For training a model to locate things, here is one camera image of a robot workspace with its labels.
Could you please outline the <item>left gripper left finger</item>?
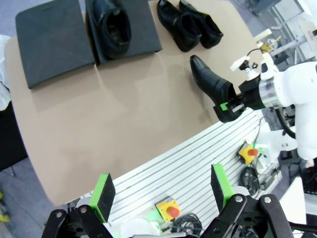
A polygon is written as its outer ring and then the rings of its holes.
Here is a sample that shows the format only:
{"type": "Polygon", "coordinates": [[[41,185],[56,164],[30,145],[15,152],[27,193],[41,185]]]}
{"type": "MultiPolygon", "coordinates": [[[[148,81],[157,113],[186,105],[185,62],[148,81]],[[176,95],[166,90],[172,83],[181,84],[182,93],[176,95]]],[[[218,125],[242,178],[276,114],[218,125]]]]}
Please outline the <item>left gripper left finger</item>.
{"type": "Polygon", "coordinates": [[[73,210],[53,210],[45,225],[43,238],[110,238],[104,226],[115,197],[111,175],[101,174],[90,202],[73,210]]]}

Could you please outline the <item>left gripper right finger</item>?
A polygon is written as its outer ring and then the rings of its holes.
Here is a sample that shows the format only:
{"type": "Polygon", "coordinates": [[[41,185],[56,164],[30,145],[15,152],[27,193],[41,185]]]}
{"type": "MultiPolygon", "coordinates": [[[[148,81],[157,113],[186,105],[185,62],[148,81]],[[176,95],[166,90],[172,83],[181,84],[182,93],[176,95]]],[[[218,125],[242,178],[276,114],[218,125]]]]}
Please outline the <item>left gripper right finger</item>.
{"type": "Polygon", "coordinates": [[[259,199],[235,193],[221,164],[211,165],[211,187],[219,210],[203,238],[231,238],[238,227],[251,228],[259,238],[294,235],[279,200],[273,194],[259,199]]]}

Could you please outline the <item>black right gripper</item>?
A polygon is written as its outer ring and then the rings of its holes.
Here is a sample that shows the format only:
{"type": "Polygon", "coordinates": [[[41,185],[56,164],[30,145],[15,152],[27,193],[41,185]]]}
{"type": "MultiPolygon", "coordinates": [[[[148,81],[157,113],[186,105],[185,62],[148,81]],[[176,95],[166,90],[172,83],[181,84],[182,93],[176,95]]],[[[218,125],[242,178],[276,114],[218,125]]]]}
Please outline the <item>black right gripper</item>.
{"type": "Polygon", "coordinates": [[[244,110],[245,106],[253,110],[262,109],[262,100],[259,93],[260,75],[251,80],[244,81],[240,86],[240,94],[233,96],[230,100],[220,102],[222,111],[237,112],[244,110]]]}

